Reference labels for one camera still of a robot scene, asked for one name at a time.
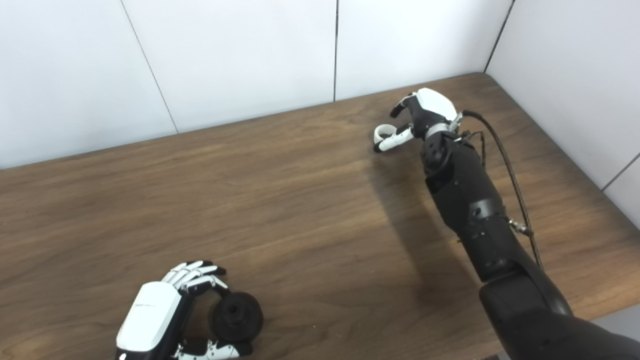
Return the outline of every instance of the robotic hand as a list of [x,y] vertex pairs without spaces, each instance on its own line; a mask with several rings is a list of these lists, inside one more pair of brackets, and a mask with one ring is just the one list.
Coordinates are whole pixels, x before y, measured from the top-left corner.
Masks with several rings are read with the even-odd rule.
[[437,131],[457,131],[462,119],[462,114],[456,113],[449,99],[428,88],[405,96],[389,116],[395,119],[405,108],[412,117],[408,124],[399,128],[389,124],[376,127],[373,132],[375,152],[387,151],[414,138],[424,140]]
[[[144,284],[116,338],[118,360],[218,360],[251,354],[262,329],[262,311],[247,293],[231,293],[210,261],[172,268],[160,281]],[[195,298],[213,289],[222,297],[209,319],[217,341],[182,339]]]

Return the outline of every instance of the white wall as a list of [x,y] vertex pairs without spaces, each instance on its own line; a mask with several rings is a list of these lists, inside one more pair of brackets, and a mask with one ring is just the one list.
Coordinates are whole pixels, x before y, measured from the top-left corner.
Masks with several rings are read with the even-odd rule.
[[482,71],[511,0],[336,4],[0,2],[0,167]]
[[0,2],[0,167],[175,133],[118,1]]
[[333,101],[335,0],[125,0],[179,131]]
[[600,188],[640,152],[639,13],[637,0],[516,0],[488,68]]
[[340,0],[336,100],[484,71],[511,0]]

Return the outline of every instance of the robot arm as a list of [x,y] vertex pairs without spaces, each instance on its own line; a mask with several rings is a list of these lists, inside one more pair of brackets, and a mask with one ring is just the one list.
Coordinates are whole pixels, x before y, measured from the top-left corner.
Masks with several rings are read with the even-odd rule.
[[[262,327],[262,313],[257,301],[250,295],[231,295],[229,287],[218,278],[226,272],[224,268],[215,266],[210,261],[191,261],[172,268],[160,281],[144,284],[118,332],[116,359],[219,360],[251,354],[249,341]],[[222,326],[229,326],[226,320],[229,315],[234,315],[225,311],[231,303],[235,309],[246,309],[246,302],[251,302],[249,307],[252,311],[247,310],[247,315],[251,315],[252,319],[244,321],[255,325],[251,334],[231,341],[224,339],[227,338],[225,334],[228,331],[220,331],[223,334],[217,334],[218,341],[182,339],[182,331],[193,309],[195,298],[211,289],[223,298],[216,306],[218,313],[214,319],[221,322]]]
[[420,158],[427,187],[484,282],[480,299],[507,354],[512,360],[640,359],[640,343],[574,317],[562,293],[516,239],[512,227],[531,230],[514,226],[477,152],[458,135],[462,117],[479,115],[454,116],[446,97],[424,90],[405,97],[391,117],[404,108],[412,114],[409,127],[424,140]]

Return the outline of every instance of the wooden tabletop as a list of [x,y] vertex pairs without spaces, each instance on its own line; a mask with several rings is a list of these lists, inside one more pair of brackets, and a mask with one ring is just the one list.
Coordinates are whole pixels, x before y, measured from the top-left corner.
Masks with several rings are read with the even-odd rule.
[[[262,304],[252,359],[496,352],[480,284],[424,186],[420,142],[372,151],[373,129],[407,122],[389,110],[422,86],[494,124],[545,268],[578,316],[640,302],[638,230],[491,78],[471,74],[0,171],[0,357],[113,359],[140,286],[192,259],[227,268],[232,289]],[[487,151],[519,219],[490,139]],[[216,301],[199,300],[188,334],[209,335]]]

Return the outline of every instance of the white fingertip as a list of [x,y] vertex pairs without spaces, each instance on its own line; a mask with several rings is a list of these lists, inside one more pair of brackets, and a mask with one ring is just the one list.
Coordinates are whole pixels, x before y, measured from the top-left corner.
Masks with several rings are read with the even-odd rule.
[[204,266],[202,268],[197,268],[194,270],[200,272],[202,275],[209,275],[209,273],[214,272],[217,269],[218,267],[216,265],[211,265],[211,266]]
[[184,282],[180,286],[180,289],[186,290],[186,289],[191,288],[193,286],[200,285],[200,284],[205,284],[207,282],[210,282],[212,287],[216,287],[216,285],[217,285],[217,286],[219,286],[221,288],[229,289],[227,284],[225,284],[222,280],[220,280],[219,278],[217,278],[217,277],[215,277],[213,275],[197,277],[197,278],[195,278],[195,279],[193,279],[191,281]]
[[178,279],[178,281],[175,282],[175,284],[173,284],[173,286],[176,289],[179,289],[182,284],[184,284],[185,282],[191,281],[197,277],[203,276],[203,275],[208,275],[211,272],[214,272],[218,269],[217,266],[215,265],[211,265],[211,266],[205,266],[202,268],[195,268],[192,271],[188,272],[185,276],[183,276],[182,278]]
[[220,280],[219,278],[215,277],[215,276],[211,276],[213,278],[213,282],[215,282],[215,284],[220,285],[221,287],[225,288],[225,289],[229,289],[229,287],[227,286],[227,284],[225,284],[222,280]]
[[195,262],[185,266],[184,268],[181,268],[167,282],[170,283],[171,285],[175,285],[175,283],[180,281],[180,279],[183,276],[185,276],[186,274],[188,274],[190,271],[192,271],[193,269],[197,268],[198,266],[202,265],[202,263],[203,263],[202,261],[198,260],[198,261],[195,261]]
[[171,270],[169,270],[168,273],[166,273],[166,275],[162,278],[162,282],[167,282],[169,279],[171,279],[176,272],[178,272],[178,270],[180,270],[181,268],[184,268],[185,266],[187,266],[187,263],[181,263],[178,266],[175,266],[174,268],[172,268]]

